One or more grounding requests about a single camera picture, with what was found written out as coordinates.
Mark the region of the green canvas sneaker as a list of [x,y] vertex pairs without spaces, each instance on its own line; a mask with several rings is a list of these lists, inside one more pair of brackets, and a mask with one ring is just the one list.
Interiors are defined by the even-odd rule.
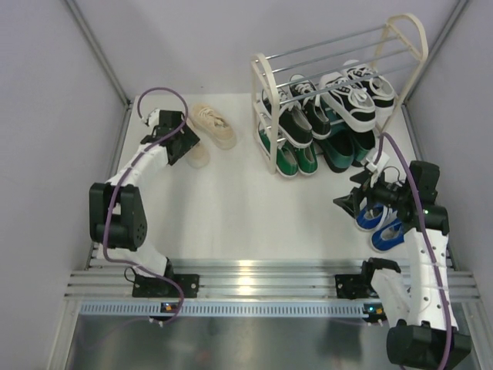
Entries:
[[312,145],[306,148],[295,148],[298,169],[305,176],[314,175],[318,170],[317,156]]
[[[270,139],[267,132],[268,130],[265,130],[259,123],[257,127],[257,140],[263,153],[270,158]],[[295,177],[299,172],[294,148],[287,141],[283,141],[277,146],[276,170],[281,176],[286,178]]]

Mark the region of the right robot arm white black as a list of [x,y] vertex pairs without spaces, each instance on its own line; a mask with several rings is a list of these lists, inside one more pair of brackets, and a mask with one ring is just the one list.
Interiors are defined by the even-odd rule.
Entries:
[[440,169],[413,160],[401,185],[386,181],[384,168],[369,162],[351,177],[357,185],[334,203],[352,217],[360,205],[380,204],[397,213],[403,246],[410,264],[410,285],[404,284],[398,263],[372,257],[362,264],[360,287],[379,297],[390,326],[389,361],[417,369],[453,369],[470,353],[471,337],[460,333],[450,306],[446,250],[448,212],[435,203]]

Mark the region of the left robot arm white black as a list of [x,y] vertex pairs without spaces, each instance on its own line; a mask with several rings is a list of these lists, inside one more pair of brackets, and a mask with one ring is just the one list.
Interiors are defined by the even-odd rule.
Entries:
[[97,258],[127,264],[149,277],[149,288],[165,298],[175,290],[173,265],[148,236],[145,203],[152,200],[157,176],[195,147],[200,139],[176,110],[153,110],[147,119],[153,129],[136,153],[113,177],[89,189],[89,235]]

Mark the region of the black canvas sneaker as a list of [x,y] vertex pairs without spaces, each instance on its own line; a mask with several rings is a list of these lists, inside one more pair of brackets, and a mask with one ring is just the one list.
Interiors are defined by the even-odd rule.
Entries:
[[290,81],[293,82],[289,87],[291,95],[302,97],[299,102],[304,115],[312,126],[314,138],[318,140],[328,138],[331,133],[331,126],[320,103],[320,95],[309,96],[309,94],[317,91],[316,86],[301,74],[292,75]]
[[[281,103],[291,98],[283,89],[278,89],[277,92]],[[272,105],[265,90],[262,90],[261,100],[263,111],[272,120]],[[299,100],[280,105],[278,130],[295,148],[304,149],[312,143],[312,126],[302,111]]]

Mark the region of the green loafer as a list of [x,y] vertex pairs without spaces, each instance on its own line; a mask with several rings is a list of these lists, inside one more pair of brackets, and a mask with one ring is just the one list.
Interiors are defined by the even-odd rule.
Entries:
[[354,167],[362,167],[361,162],[368,155],[368,153],[375,147],[375,135],[374,132],[367,131],[364,133],[351,133],[351,140],[354,146],[354,159],[352,165]]
[[330,169],[335,173],[343,173],[351,167],[355,157],[350,128],[332,109],[327,109],[325,113],[330,123],[330,135],[315,142]]

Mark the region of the black white sneaker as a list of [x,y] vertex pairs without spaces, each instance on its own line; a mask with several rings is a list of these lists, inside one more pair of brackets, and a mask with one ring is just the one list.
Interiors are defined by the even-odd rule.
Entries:
[[379,119],[387,118],[394,111],[396,92],[390,82],[377,73],[377,70],[356,59],[344,63],[343,74],[349,79],[359,79],[356,84],[366,89],[374,101]]
[[323,91],[320,101],[338,114],[354,132],[364,133],[374,129],[377,123],[376,108],[366,89],[353,84],[340,72],[322,75],[318,89]]

